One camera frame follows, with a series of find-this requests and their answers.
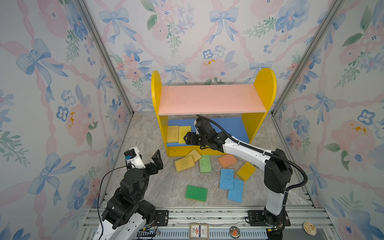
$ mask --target small card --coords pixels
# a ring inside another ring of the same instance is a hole
[[[191,224],[189,238],[208,239],[208,224]]]

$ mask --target marble floor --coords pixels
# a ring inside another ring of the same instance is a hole
[[[233,117],[234,115],[214,115],[212,117]],[[195,118],[195,116],[170,116],[174,118]],[[260,127],[256,137],[251,142],[264,149],[275,150],[282,148],[276,130],[272,124],[271,117],[267,117]],[[144,199],[155,205],[156,207],[183,207],[183,206],[245,206],[245,205],[265,205],[267,198],[267,187],[263,183],[264,174],[257,169],[250,179],[244,182],[243,202],[238,203],[227,199],[228,190],[219,189],[220,169],[221,166],[217,161],[220,156],[211,156],[212,172],[200,173],[199,163],[196,167],[187,169],[182,172],[176,172],[174,161],[181,157],[167,157],[163,145],[159,125],[154,112],[136,112],[129,125],[128,132],[122,144],[115,167],[125,164],[124,151],[134,146],[139,148],[142,154],[143,162],[149,163],[152,155],[160,149],[161,157],[164,163],[164,169],[159,171],[157,175],[149,178],[149,184]],[[236,158],[237,163],[231,168],[235,172],[245,163],[245,160]],[[112,172],[111,179],[107,186],[107,196],[101,204],[106,206],[107,201],[113,196],[116,188],[120,187],[120,181],[126,172],[125,168]],[[292,175],[289,184],[298,183],[297,176]],[[208,188],[207,202],[198,202],[185,199],[185,190],[187,185]],[[307,204],[303,199],[303,189],[296,188],[290,191],[287,204]]]

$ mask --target round badge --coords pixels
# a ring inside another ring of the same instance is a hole
[[[229,229],[229,235],[233,238],[239,238],[240,237],[240,229],[236,226],[233,226]]]
[[[311,235],[311,236],[316,235],[316,227],[312,223],[305,222],[303,224],[303,227],[304,227],[305,232],[308,233],[309,235]]]

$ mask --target sponge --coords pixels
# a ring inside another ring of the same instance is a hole
[[[201,155],[196,151],[196,149],[194,149],[194,150],[192,150],[192,152],[188,153],[187,156],[192,156],[193,161],[195,161],[195,162],[197,162],[201,158]]]
[[[207,194],[208,194],[207,188],[187,185],[185,198],[200,201],[200,202],[206,202]]]
[[[179,144],[185,144],[184,137],[191,129],[191,126],[179,126]]]
[[[178,142],[179,141],[179,126],[168,126],[167,131],[167,142]]]
[[[256,171],[256,168],[250,162],[246,162],[236,172],[236,175],[238,175],[241,180],[246,182],[255,171]]]
[[[200,159],[200,172],[212,172],[211,158],[209,155],[202,155]]]
[[[220,189],[233,189],[233,169],[221,169]]]
[[[234,178],[233,179],[233,189],[228,191],[228,199],[242,203],[243,202],[243,187],[244,181]]]
[[[222,168],[227,168],[237,163],[236,158],[232,154],[226,154],[222,157],[219,157],[217,160]]]
[[[185,158],[175,161],[176,171],[181,172],[188,168],[194,167],[195,162],[193,161],[192,156],[187,156]]]

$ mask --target pink shelf board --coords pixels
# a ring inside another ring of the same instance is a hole
[[[159,115],[264,113],[253,85],[163,86]]]

